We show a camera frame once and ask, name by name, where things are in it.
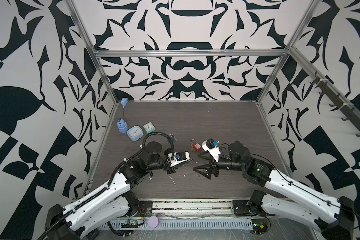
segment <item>blue connector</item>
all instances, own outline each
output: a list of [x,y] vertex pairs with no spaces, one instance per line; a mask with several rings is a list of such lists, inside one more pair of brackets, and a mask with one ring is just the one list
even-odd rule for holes
[[128,103],[128,98],[123,98],[120,101],[121,105],[123,105],[123,108],[125,107],[125,105]]

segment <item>clock face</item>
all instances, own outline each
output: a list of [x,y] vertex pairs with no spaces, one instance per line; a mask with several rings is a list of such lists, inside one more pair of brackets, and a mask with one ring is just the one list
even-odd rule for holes
[[135,128],[132,128],[132,129],[130,130],[129,135],[130,135],[131,137],[135,137],[135,136],[141,134],[141,132],[142,132],[141,128],[135,127]]
[[150,130],[150,129],[154,128],[154,126],[149,123],[149,124],[147,124],[147,125],[145,126],[145,128],[146,128],[147,130]]

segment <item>metal rail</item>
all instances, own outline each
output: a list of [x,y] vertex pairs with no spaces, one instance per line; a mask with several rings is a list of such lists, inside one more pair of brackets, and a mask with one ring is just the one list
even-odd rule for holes
[[344,115],[343,121],[350,121],[360,131],[360,110],[351,103],[326,77],[320,73],[317,68],[295,47],[288,49],[288,54],[293,57],[299,66],[314,79],[311,84],[316,84],[321,89],[321,95],[326,95],[333,104],[331,107],[337,107]]
[[[303,17],[301,18],[296,30],[292,34],[292,37],[289,40],[289,42],[288,42],[287,46],[285,47],[285,49],[289,49],[290,47],[295,46],[295,44],[300,39],[304,29],[308,26],[309,22],[311,21],[313,14],[315,13],[317,7],[319,6],[319,4],[321,2],[322,2],[322,0],[312,0],[310,2],[310,4],[307,7],[307,10],[305,11]],[[257,97],[256,102],[261,103],[263,101],[265,96],[268,94],[269,88],[271,87],[271,85],[275,81],[275,79],[277,77],[277,74],[282,69],[282,67],[284,66],[287,59],[288,59],[288,52],[286,53],[286,56],[283,56],[279,60],[279,63],[276,64],[274,70],[269,75],[268,79],[265,82],[265,85],[264,85],[263,89],[261,90],[259,96]]]
[[108,80],[106,73],[104,72],[102,65],[99,62],[99,59],[96,58],[96,56],[92,50],[92,43],[91,43],[91,40],[89,39],[89,34],[87,33],[87,31],[84,27],[84,24],[80,18],[79,12],[77,11],[77,7],[73,0],[65,0],[65,3],[67,4],[67,9],[69,11],[69,14],[71,15],[72,21],[75,24],[75,26],[77,27],[77,30],[79,31],[81,39],[84,42],[84,46],[87,48],[89,57],[91,58],[93,64],[95,65],[96,70],[100,74],[101,80],[107,89],[108,95],[112,99],[113,103],[116,105],[118,102],[116,95],[110,85],[110,82]]
[[189,56],[283,56],[285,49],[94,50],[97,58]]

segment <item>blue alarm clock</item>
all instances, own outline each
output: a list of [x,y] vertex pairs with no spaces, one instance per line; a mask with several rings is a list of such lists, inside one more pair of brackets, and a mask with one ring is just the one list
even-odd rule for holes
[[141,127],[134,126],[134,127],[131,127],[127,131],[127,135],[132,141],[135,142],[135,141],[139,140],[144,135],[144,133],[143,133],[143,130],[141,129]]

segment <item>aluminum frame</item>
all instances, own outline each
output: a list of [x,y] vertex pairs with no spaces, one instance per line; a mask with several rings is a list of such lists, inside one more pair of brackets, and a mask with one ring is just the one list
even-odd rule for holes
[[99,59],[96,58],[96,56],[93,52],[92,43],[91,43],[91,40],[89,39],[89,34],[87,33],[87,30],[84,27],[84,24],[81,20],[79,12],[77,11],[77,7],[74,3],[74,0],[65,0],[65,3],[67,5],[68,12],[71,15],[72,21],[75,24],[75,26],[77,27],[77,31],[79,32],[81,39],[84,42],[84,46],[87,48],[89,57],[91,58],[93,64],[95,65],[96,70],[100,74],[101,81],[105,85],[108,95],[112,99],[113,103],[116,105],[118,103],[117,97],[110,85],[110,82],[108,80],[107,75],[104,72],[102,65],[99,62]]
[[116,110],[117,110],[118,106],[119,106],[118,104],[114,105],[111,112],[110,112],[110,114],[109,114],[109,119],[108,119],[106,128],[104,129],[103,135],[101,136],[100,144],[97,147],[97,151],[96,151],[96,155],[95,155],[95,161],[93,162],[93,164],[89,168],[87,180],[84,183],[84,187],[83,187],[83,190],[81,192],[81,195],[79,195],[81,197],[84,197],[87,194],[88,185],[91,183],[91,181],[93,180],[93,177],[95,176],[95,173],[96,173],[96,170],[97,170],[97,165],[99,164],[101,153],[103,152],[104,146],[106,145],[106,140],[108,139],[109,131],[110,131],[111,127],[112,127],[112,123],[113,123],[113,120],[115,118],[115,114],[116,114]]
[[[308,26],[309,22],[311,21],[311,19],[313,17],[313,14],[315,13],[317,7],[319,6],[319,4],[321,2],[322,2],[322,0],[312,0],[310,2],[310,4],[308,5],[306,11],[304,12],[303,17],[301,18],[296,30],[293,32],[291,39],[289,40],[287,46],[285,47],[285,49],[289,49],[292,46],[295,46],[297,41],[300,39],[300,37],[302,35],[302,32]],[[256,101],[258,103],[261,103],[263,101],[263,99],[265,98],[265,96],[268,94],[269,88],[271,87],[271,85],[275,81],[275,79],[277,77],[277,74],[282,69],[282,67],[284,66],[287,59],[288,59],[288,56],[284,56],[279,60],[280,63],[276,64],[274,70],[269,75],[268,79],[266,80],[266,82],[264,84],[263,89],[261,90],[259,96],[256,99]]]
[[206,50],[94,50],[97,58],[111,57],[195,57],[195,56],[282,56],[285,49]]
[[261,118],[263,119],[263,122],[265,124],[265,128],[267,129],[268,131],[268,134],[269,136],[271,137],[271,141],[273,143],[273,145],[275,146],[275,149],[276,149],[276,153],[277,155],[279,156],[279,159],[281,161],[281,164],[283,165],[283,168],[284,168],[284,171],[286,173],[286,175],[290,178],[293,178],[293,173],[291,171],[291,168],[288,166],[287,162],[285,161],[285,157],[283,156],[283,153],[282,151],[280,150],[280,146],[276,140],[276,137],[271,129],[271,126],[269,125],[268,121],[267,121],[267,115],[264,111],[264,108],[263,108],[263,105],[260,103],[257,105],[258,109],[259,109],[259,112],[260,112],[260,115],[261,115]]
[[256,98],[256,102],[258,104],[260,104],[263,101],[263,99],[265,98],[265,96],[267,95],[267,93],[268,93],[269,89],[271,88],[272,84],[274,83],[277,75],[279,74],[279,72],[283,68],[284,64],[287,62],[288,57],[289,57],[289,55],[286,53],[276,63],[275,67],[273,68],[273,70],[272,70],[271,74],[269,75],[268,79],[266,79],[263,88],[261,89],[259,95]]
[[312,79],[317,77],[320,79],[326,79],[326,77],[309,60],[307,60],[307,58],[296,47],[292,46],[288,48],[287,53]]

